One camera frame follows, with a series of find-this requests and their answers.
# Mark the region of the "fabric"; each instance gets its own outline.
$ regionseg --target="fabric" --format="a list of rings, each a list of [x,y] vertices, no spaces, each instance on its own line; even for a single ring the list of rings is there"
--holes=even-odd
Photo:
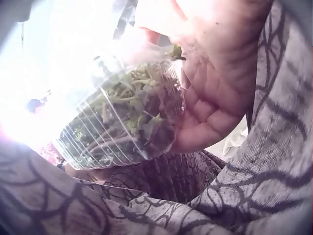
[[[312,214],[312,51],[304,41],[275,4],[260,37],[248,137],[217,178],[197,189],[203,192],[188,203],[167,198],[175,199],[174,192],[177,201],[189,192],[193,196],[197,190],[186,184],[185,175],[201,171],[189,168],[199,166],[198,159],[211,159],[206,154],[146,162],[146,170],[121,168],[99,185],[71,178],[26,146],[2,138],[1,224],[11,234],[299,231],[304,221],[299,215]],[[151,188],[153,182],[164,185]]]

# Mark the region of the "skin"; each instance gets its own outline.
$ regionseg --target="skin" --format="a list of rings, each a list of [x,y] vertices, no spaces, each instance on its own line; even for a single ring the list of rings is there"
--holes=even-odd
[[[140,0],[136,27],[182,46],[186,112],[173,152],[195,152],[225,138],[254,99],[258,38],[269,0]]]

